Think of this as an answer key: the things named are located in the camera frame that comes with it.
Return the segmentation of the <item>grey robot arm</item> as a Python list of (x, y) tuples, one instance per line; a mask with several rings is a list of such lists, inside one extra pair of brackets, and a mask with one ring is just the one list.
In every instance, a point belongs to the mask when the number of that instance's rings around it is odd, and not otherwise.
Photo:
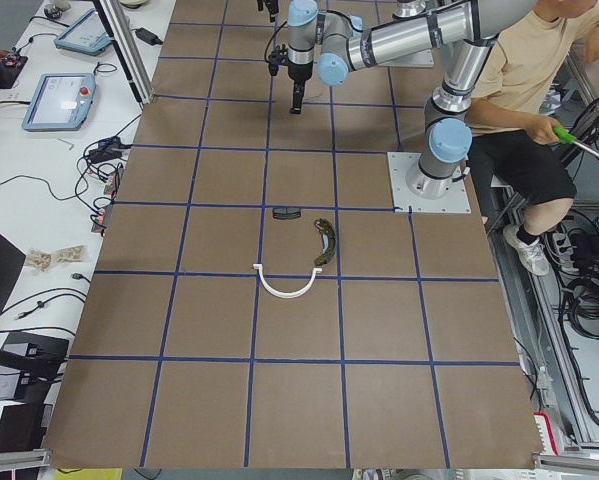
[(306, 83), (318, 72), (321, 82), (334, 87), (350, 73), (372, 68), (430, 49), (430, 27), (436, 14), (422, 10), (410, 17), (372, 28), (335, 10), (321, 10), (315, 1), (292, 1), (288, 7), (287, 42), (268, 57), (272, 76), (280, 67), (293, 81), (290, 112), (302, 112)]
[(378, 25), (353, 34), (341, 16), (318, 12), (312, 45), (322, 46), (318, 75), (330, 86), (353, 71), (384, 65), (424, 50), (453, 46), (446, 68), (424, 109), (427, 146), (406, 174), (416, 195), (445, 195), (460, 162), (467, 158), (472, 134), (465, 124), (471, 96), (498, 34), (516, 24), (533, 1), (456, 1), (444, 8)]

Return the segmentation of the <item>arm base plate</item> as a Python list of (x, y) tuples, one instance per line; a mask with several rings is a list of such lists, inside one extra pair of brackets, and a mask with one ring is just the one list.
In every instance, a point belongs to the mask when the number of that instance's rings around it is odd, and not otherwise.
[(403, 214), (470, 214), (460, 166), (449, 178), (433, 179), (420, 170), (420, 156), (416, 152), (387, 153), (393, 210)]

